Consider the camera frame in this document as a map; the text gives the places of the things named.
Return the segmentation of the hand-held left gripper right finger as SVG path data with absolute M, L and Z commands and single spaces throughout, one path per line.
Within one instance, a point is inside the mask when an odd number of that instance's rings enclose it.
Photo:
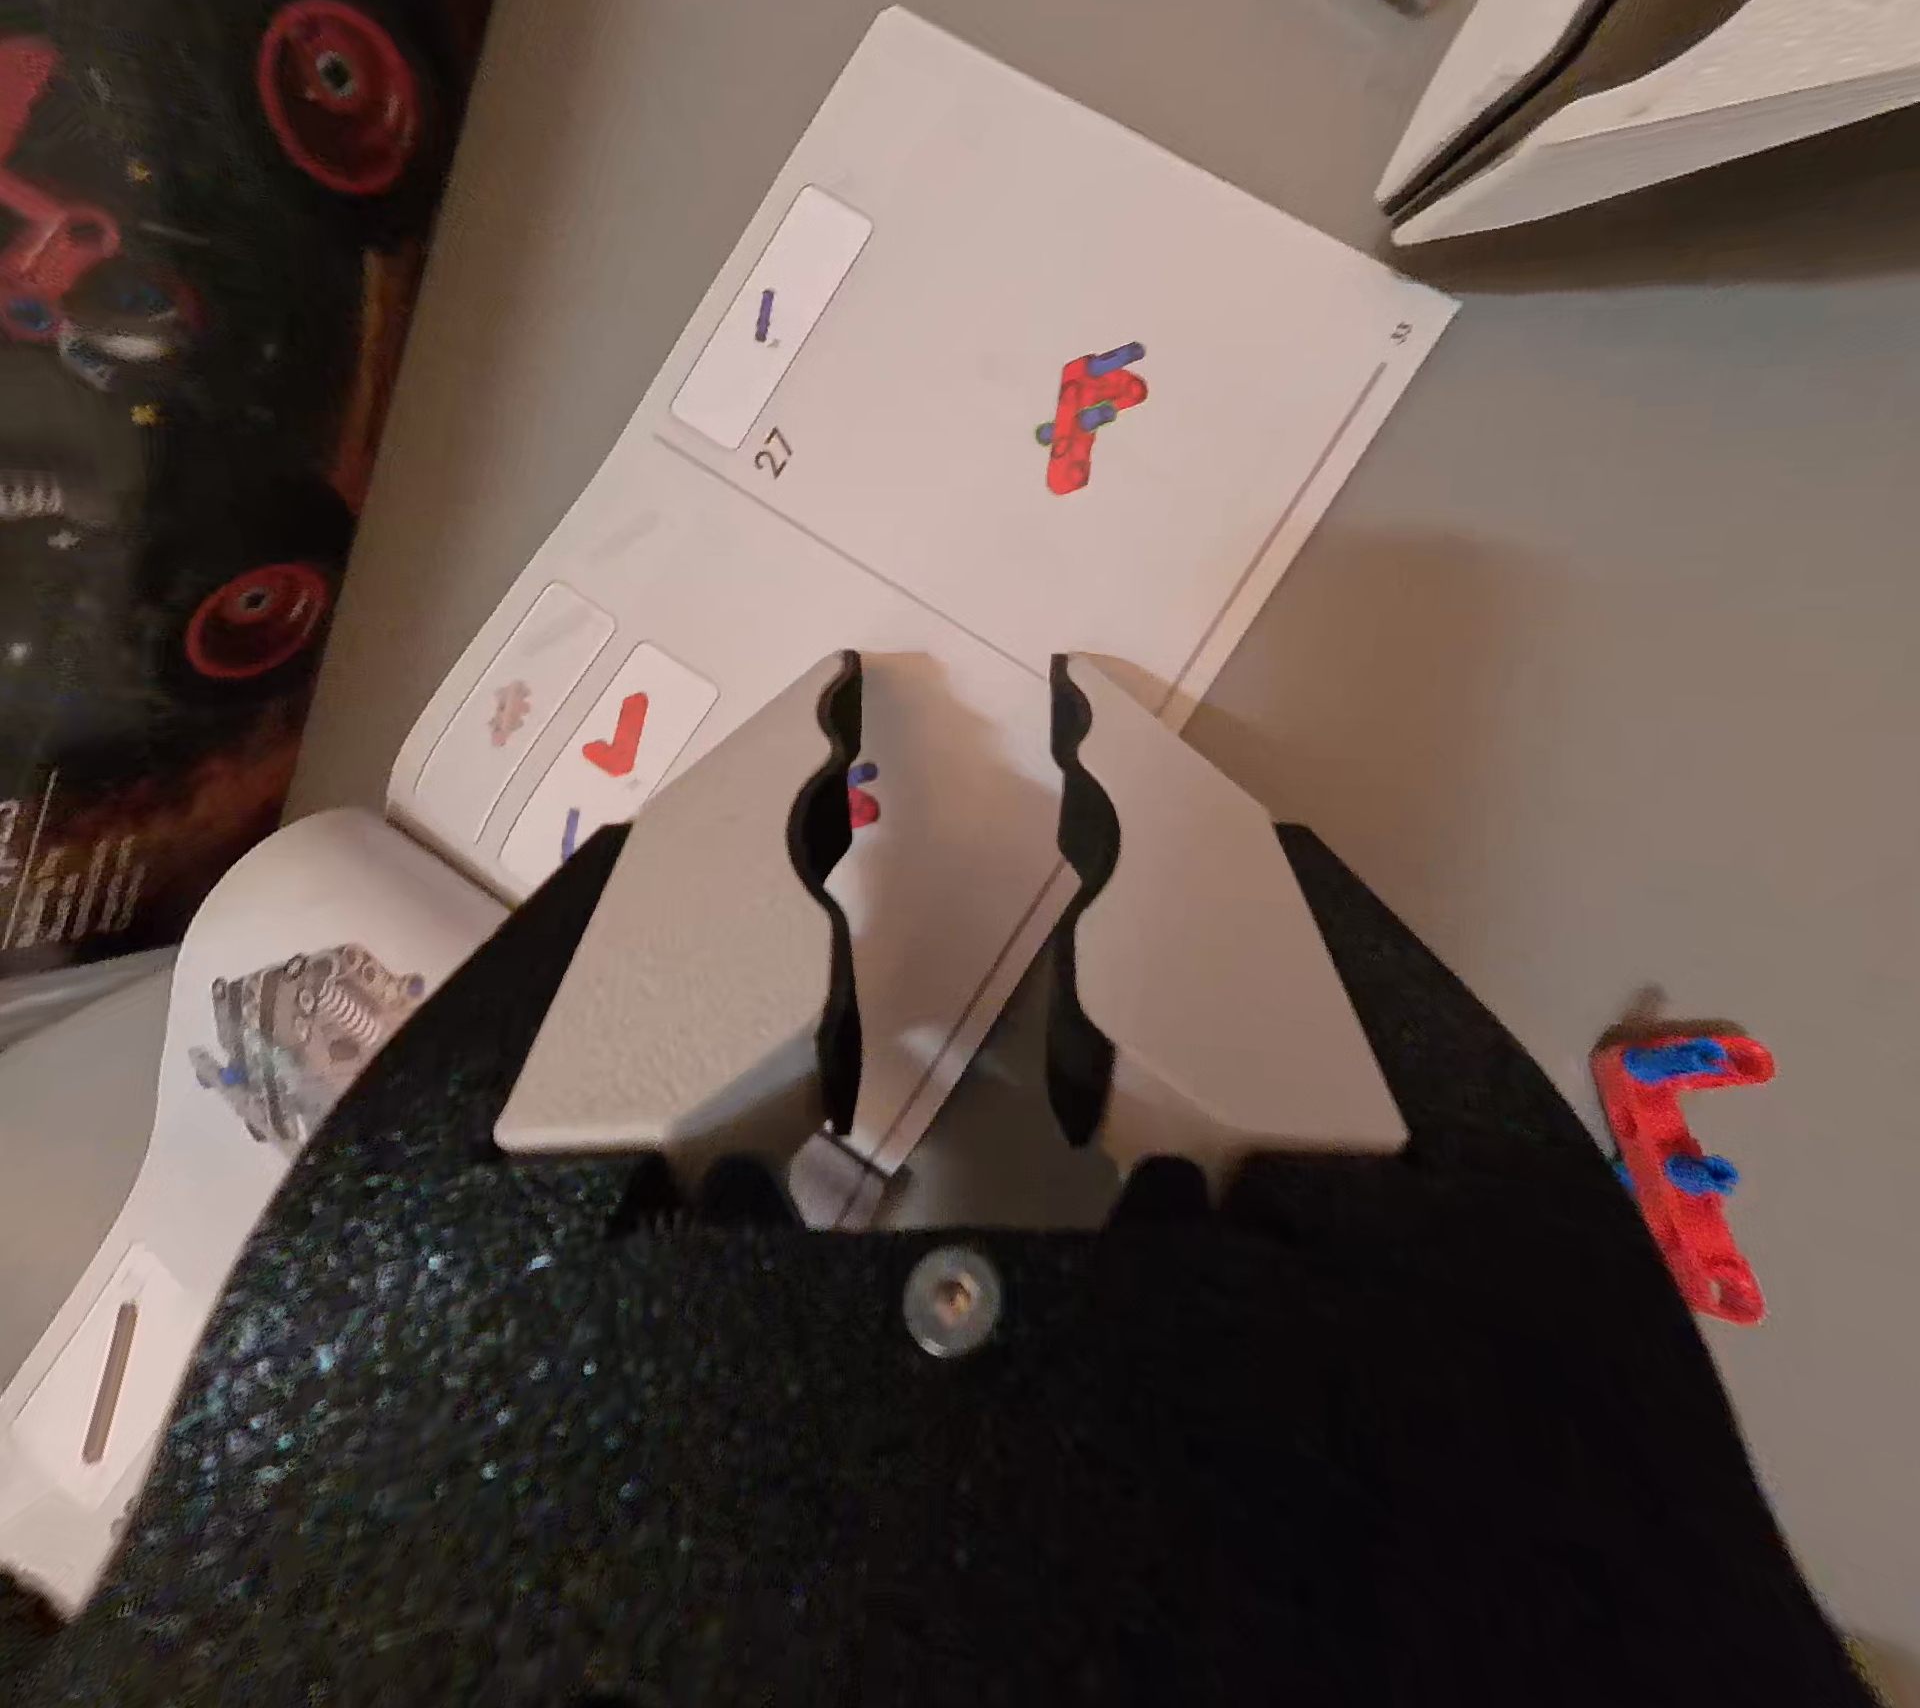
M 1107 1159 L 1398 1156 L 1410 1126 L 1278 827 L 1091 656 L 1047 670 L 1072 892 L 1045 1097 Z

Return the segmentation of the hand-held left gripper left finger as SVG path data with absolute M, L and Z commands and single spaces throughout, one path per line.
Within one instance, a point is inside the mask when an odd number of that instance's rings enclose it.
M 493 1120 L 515 1156 L 789 1159 L 861 1080 L 849 919 L 861 660 L 836 650 L 631 818 Z

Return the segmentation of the red angled brick blue pins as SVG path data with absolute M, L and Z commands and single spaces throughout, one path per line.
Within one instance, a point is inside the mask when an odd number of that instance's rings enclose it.
M 1638 1010 L 1589 1053 L 1609 1164 L 1686 1309 L 1729 1327 L 1763 1322 L 1763 1288 L 1726 1218 L 1741 1175 L 1704 1147 L 1692 1097 L 1763 1088 L 1775 1060 L 1728 1025 L 1672 1022 Z

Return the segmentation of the white instruction booklet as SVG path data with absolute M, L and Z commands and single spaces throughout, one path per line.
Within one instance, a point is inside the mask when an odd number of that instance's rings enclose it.
M 242 857 L 190 920 L 147 1150 L 36 1344 L 3 1336 L 3 1572 L 113 1550 L 220 1287 L 378 1050 L 594 833 L 637 818 L 639 956 L 718 935 L 693 804 L 818 660 L 861 662 L 861 1080 L 789 1167 L 868 1225 L 1067 911 L 1047 670 L 1183 726 L 1450 298 L 885 10 L 578 505 L 464 650 L 383 813 Z

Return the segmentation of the dark toy car box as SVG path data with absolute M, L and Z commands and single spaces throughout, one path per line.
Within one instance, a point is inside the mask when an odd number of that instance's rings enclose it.
M 493 0 L 1 0 L 1 966 L 277 825 Z

